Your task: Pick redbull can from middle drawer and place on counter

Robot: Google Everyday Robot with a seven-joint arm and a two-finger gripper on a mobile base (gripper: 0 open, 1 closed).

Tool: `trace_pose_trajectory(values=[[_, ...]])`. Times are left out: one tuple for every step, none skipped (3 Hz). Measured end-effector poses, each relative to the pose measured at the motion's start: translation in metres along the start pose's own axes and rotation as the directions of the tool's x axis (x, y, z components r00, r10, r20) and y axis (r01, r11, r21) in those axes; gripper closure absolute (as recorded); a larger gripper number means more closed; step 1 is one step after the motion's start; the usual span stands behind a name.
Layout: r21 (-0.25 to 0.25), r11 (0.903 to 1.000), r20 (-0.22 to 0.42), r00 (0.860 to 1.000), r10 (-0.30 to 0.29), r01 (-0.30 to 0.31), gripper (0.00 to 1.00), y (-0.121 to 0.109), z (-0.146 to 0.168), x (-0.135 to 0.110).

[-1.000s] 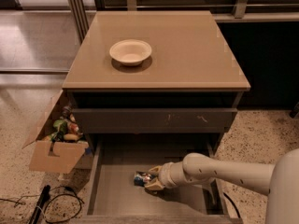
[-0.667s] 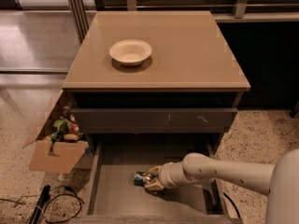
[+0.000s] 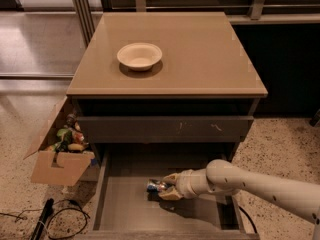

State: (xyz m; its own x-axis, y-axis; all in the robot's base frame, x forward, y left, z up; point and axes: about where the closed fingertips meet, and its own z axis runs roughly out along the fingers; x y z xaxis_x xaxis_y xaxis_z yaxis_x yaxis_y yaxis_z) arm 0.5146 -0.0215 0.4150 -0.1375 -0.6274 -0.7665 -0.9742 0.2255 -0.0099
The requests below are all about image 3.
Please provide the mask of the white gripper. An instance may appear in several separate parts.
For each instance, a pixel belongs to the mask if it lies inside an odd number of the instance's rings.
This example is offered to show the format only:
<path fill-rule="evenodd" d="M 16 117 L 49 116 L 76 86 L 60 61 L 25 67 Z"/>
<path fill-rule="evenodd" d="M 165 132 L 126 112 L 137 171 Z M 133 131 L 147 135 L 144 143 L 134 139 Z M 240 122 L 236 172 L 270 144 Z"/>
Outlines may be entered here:
<path fill-rule="evenodd" d="M 164 176 L 162 181 L 166 184 L 175 185 L 163 190 L 159 193 L 159 197 L 167 201 L 178 201 L 182 198 L 193 199 L 198 194 L 193 190 L 191 186 L 191 179 L 193 177 L 194 170 L 185 170 L 181 173 L 172 173 Z"/>

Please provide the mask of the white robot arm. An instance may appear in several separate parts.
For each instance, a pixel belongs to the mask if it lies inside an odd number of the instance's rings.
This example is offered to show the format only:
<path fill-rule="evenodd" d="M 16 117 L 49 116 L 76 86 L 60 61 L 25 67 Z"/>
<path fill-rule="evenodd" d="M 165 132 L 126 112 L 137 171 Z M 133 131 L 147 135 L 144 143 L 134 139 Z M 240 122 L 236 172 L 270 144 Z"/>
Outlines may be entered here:
<path fill-rule="evenodd" d="M 204 169 L 167 175 L 162 181 L 170 185 L 159 193 L 163 200 L 246 191 L 312 223 L 312 240 L 320 240 L 319 185 L 250 172 L 221 159 L 209 162 Z"/>

